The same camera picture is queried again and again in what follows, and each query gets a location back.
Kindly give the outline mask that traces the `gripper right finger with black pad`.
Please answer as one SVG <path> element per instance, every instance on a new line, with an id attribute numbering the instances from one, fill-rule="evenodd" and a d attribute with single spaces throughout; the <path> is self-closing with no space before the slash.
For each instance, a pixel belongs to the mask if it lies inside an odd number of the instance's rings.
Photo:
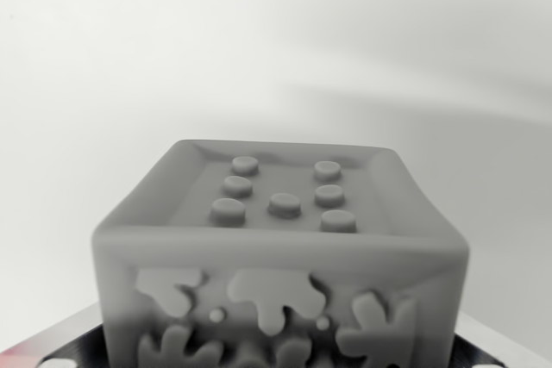
<path id="1" fill-rule="evenodd" d="M 551 362 L 460 312 L 451 367 L 550 367 Z"/>

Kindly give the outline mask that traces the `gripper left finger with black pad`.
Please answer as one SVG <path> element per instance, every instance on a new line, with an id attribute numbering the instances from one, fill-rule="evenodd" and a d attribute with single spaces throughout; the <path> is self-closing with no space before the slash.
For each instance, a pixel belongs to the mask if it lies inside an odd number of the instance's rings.
<path id="1" fill-rule="evenodd" d="M 98 303 L 1 352 L 2 367 L 38 367 L 49 359 L 70 359 L 77 367 L 109 366 Z"/>

